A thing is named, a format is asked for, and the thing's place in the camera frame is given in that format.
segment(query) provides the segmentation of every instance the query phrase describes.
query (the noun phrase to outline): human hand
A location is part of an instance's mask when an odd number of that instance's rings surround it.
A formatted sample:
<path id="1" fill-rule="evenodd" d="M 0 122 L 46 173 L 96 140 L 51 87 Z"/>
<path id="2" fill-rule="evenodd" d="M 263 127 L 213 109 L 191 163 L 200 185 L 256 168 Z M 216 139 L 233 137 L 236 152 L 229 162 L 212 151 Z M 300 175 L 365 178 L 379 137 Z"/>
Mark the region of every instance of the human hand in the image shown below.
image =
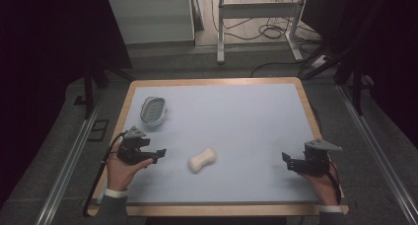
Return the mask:
<path id="1" fill-rule="evenodd" d="M 117 150 L 120 143 L 113 146 L 111 156 L 107 161 L 107 188 L 115 191 L 124 191 L 132 182 L 135 174 L 153 163 L 153 159 L 147 159 L 136 165 L 127 165 L 117 158 Z"/>
<path id="2" fill-rule="evenodd" d="M 330 165 L 329 173 L 337 179 L 337 170 L 334 166 Z M 322 176 L 311 176 L 307 174 L 299 174 L 305 178 L 313 187 L 316 196 L 319 199 L 319 204 L 324 206 L 336 206 L 337 195 L 335 193 L 334 186 L 327 175 Z"/>

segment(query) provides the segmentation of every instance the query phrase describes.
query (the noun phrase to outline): table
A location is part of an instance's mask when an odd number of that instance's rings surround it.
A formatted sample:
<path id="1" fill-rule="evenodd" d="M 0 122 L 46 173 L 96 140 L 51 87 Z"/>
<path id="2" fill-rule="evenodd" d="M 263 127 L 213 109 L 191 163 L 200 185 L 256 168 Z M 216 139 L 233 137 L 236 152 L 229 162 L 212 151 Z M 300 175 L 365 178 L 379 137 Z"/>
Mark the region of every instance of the table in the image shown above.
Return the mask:
<path id="1" fill-rule="evenodd" d="M 296 61 L 304 58 L 295 42 L 295 32 L 299 20 L 302 16 L 305 0 L 288 3 L 253 3 L 253 4 L 224 4 L 224 0 L 219 0 L 219 25 L 218 25 L 218 51 L 217 61 L 219 64 L 225 63 L 225 44 L 224 44 L 224 19 L 243 19 L 243 18 L 293 18 L 290 30 L 285 32 L 286 40 L 292 50 Z"/>
<path id="2" fill-rule="evenodd" d="M 150 80 L 134 81 L 127 93 L 122 107 L 113 137 L 123 130 L 128 120 L 130 106 L 137 87 L 167 87 L 167 86 L 222 86 L 222 85 L 268 85 L 268 84 L 293 84 L 301 100 L 303 110 L 306 114 L 309 126 L 314 138 L 320 138 L 320 132 L 315 123 L 314 114 L 310 108 L 308 98 L 303 86 L 297 78 L 259 78 L 259 79 L 193 79 L 193 80 Z M 104 171 L 99 180 L 95 192 L 88 204 L 88 212 L 95 215 L 99 210 L 96 204 L 105 182 L 106 172 Z M 343 205 L 344 212 L 348 206 Z M 235 203 L 235 204 L 129 204 L 127 206 L 129 215 L 134 216 L 289 216 L 289 215 L 316 215 L 318 214 L 314 202 L 304 203 Z"/>

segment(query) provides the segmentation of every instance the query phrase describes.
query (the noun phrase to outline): wooden table edge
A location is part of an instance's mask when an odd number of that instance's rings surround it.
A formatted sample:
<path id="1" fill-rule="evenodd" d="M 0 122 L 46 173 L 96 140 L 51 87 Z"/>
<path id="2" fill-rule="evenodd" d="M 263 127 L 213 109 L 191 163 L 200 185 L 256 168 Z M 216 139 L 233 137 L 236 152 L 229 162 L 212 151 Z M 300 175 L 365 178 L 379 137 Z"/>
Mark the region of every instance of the wooden table edge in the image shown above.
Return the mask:
<path id="1" fill-rule="evenodd" d="M 261 85 L 261 84 L 294 84 L 302 106 L 307 115 L 308 122 L 313 132 L 314 138 L 321 138 L 319 128 L 317 127 L 314 113 L 311 109 L 308 97 L 305 93 L 304 87 L 300 79 L 296 77 L 277 77 L 277 78 L 228 78 L 228 79 L 177 79 L 177 80 L 138 80 L 133 81 L 129 86 L 125 101 L 120 111 L 116 127 L 112 138 L 123 130 L 123 125 L 127 118 L 127 113 L 132 103 L 132 98 L 135 94 L 136 88 L 140 87 L 167 87 L 167 86 L 205 86 L 205 85 Z M 102 173 L 92 201 L 99 198 L 102 191 L 103 184 L 107 177 L 106 170 Z M 344 213 L 348 212 L 348 206 L 342 205 Z M 89 214 L 96 215 L 99 206 L 96 204 L 89 204 Z M 262 215 L 318 215 L 315 204 L 280 204 L 280 205 L 198 205 L 198 206 L 127 206 L 129 215 L 134 216 L 214 216 L 214 211 L 229 211 L 228 216 L 244 216 L 244 211 L 249 212 L 250 216 Z"/>

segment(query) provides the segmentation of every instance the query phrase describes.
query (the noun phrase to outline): white foam object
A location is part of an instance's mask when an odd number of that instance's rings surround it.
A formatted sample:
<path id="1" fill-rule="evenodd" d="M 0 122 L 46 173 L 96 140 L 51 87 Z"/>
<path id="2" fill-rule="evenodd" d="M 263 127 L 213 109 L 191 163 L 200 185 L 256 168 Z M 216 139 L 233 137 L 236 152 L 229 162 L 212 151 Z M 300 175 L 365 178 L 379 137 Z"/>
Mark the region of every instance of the white foam object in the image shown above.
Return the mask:
<path id="1" fill-rule="evenodd" d="M 215 162 L 216 153 L 213 149 L 207 148 L 201 154 L 191 157 L 188 160 L 188 166 L 193 173 L 198 173 L 204 166 Z"/>

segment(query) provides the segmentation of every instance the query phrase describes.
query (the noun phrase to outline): white cuff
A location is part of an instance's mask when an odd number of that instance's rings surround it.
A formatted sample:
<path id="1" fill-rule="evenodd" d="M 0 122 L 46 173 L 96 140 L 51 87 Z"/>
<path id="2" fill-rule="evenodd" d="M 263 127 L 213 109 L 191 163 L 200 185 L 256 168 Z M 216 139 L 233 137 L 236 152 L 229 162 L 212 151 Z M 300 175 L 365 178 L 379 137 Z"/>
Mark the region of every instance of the white cuff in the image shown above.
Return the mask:
<path id="1" fill-rule="evenodd" d="M 112 189 L 107 188 L 107 189 L 104 190 L 104 194 L 109 196 L 109 197 L 121 198 L 121 197 L 128 196 L 128 190 L 116 191 L 116 190 L 112 190 Z"/>
<path id="2" fill-rule="evenodd" d="M 319 206 L 319 212 L 339 212 L 342 213 L 340 206 Z"/>

